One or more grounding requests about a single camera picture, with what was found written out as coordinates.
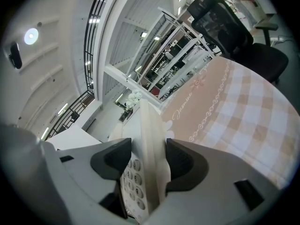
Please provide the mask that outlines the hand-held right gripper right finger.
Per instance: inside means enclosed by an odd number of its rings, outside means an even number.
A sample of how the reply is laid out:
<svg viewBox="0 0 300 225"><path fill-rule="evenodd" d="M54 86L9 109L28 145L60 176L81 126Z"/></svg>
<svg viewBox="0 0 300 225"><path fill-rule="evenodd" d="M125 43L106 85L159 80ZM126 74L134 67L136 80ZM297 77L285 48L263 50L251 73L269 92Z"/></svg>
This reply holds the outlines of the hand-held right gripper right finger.
<svg viewBox="0 0 300 225"><path fill-rule="evenodd" d="M207 176L207 159L195 150L195 144L168 138L165 156L171 171L166 192L185 192L194 189Z"/></svg>

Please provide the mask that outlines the white flower bouquet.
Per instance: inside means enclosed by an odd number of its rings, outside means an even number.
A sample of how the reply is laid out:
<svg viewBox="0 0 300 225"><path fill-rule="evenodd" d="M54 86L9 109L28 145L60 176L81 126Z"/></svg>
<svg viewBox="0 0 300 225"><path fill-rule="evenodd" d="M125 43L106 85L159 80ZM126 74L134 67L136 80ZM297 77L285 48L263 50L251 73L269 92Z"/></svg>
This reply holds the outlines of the white flower bouquet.
<svg viewBox="0 0 300 225"><path fill-rule="evenodd" d="M133 90L126 101L126 108L128 110L131 110L138 102L139 100L142 98L142 94L139 90Z"/></svg>

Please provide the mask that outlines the round ceiling light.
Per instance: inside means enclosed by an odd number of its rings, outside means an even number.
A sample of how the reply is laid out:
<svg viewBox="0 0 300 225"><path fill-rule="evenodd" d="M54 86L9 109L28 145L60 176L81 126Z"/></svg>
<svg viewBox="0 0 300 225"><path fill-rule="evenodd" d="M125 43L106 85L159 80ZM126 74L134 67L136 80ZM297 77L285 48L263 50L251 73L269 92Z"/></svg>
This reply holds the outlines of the round ceiling light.
<svg viewBox="0 0 300 225"><path fill-rule="evenodd" d="M36 28L30 28L29 30L26 31L24 35L24 42L27 45L32 45L34 44L39 36L39 32Z"/></svg>

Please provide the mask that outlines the black mesh office chair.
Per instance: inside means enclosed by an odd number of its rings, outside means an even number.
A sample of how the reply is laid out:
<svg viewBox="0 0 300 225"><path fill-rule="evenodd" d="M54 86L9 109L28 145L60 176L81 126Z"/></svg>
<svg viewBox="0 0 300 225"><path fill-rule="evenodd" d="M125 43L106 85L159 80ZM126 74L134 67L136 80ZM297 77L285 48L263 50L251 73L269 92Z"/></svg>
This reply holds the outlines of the black mesh office chair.
<svg viewBox="0 0 300 225"><path fill-rule="evenodd" d="M192 15L192 28L215 44L225 58L233 60L269 81L278 83L288 65L288 57L271 47L270 31L278 25L259 22L265 44L254 43L254 38L227 5L225 0L194 0L187 8Z"/></svg>

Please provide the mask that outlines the white shelving rack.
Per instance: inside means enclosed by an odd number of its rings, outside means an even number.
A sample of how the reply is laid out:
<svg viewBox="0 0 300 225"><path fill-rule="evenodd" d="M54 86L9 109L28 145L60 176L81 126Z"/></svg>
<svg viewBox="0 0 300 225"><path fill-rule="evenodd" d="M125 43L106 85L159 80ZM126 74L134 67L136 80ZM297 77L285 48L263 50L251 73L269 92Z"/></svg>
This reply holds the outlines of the white shelving rack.
<svg viewBox="0 0 300 225"><path fill-rule="evenodd" d="M163 102L217 53L215 45L191 28L193 17L182 21L163 8L159 11L149 31L142 34L130 67L135 72L134 81ZM171 61L165 57L167 45L173 55Z"/></svg>

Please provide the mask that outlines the person's grey clothed torso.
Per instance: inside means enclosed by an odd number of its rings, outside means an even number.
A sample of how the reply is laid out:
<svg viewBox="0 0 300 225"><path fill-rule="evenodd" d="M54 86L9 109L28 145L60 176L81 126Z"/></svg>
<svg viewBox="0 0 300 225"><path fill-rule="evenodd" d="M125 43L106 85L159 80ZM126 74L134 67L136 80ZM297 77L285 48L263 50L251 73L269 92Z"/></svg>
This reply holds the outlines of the person's grey clothed torso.
<svg viewBox="0 0 300 225"><path fill-rule="evenodd" d="M18 198L46 225L64 225L68 215L49 174L40 140L0 124L0 168Z"/></svg>

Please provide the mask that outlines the black balcony railing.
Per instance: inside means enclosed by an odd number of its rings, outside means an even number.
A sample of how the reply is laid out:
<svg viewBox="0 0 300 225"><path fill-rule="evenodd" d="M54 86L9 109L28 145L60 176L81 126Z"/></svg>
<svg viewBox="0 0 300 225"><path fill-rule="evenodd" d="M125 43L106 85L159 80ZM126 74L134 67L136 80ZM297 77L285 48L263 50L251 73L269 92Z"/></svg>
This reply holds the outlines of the black balcony railing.
<svg viewBox="0 0 300 225"><path fill-rule="evenodd" d="M97 21L100 20L100 12L105 7L107 0L93 0L90 8L88 21L85 28L83 43L83 61L84 61L84 77L87 90L81 94L66 111L59 116L53 127L47 132L44 140L54 137L55 135L67 130L80 117L87 107L95 100L93 87L93 53L96 39Z"/></svg>

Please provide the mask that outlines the pink checkered tablecloth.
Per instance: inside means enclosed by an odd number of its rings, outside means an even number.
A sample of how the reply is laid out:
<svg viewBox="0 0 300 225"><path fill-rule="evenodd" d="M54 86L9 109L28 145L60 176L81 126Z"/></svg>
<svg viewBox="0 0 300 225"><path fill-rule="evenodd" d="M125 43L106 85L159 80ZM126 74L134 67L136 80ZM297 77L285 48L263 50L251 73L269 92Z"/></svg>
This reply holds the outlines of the pink checkered tablecloth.
<svg viewBox="0 0 300 225"><path fill-rule="evenodd" d="M276 187L300 163L300 115L270 82L213 58L162 105L166 137L232 153Z"/></svg>

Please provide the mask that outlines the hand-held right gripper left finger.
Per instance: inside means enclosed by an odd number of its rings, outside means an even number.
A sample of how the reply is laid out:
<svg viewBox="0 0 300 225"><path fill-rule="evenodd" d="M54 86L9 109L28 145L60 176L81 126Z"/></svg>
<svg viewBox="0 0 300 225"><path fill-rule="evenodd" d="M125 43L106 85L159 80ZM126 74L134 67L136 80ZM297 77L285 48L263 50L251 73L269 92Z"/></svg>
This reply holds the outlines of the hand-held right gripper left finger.
<svg viewBox="0 0 300 225"><path fill-rule="evenodd" d="M131 138L108 143L109 147L91 157L90 166L105 180L119 180L131 159Z"/></svg>

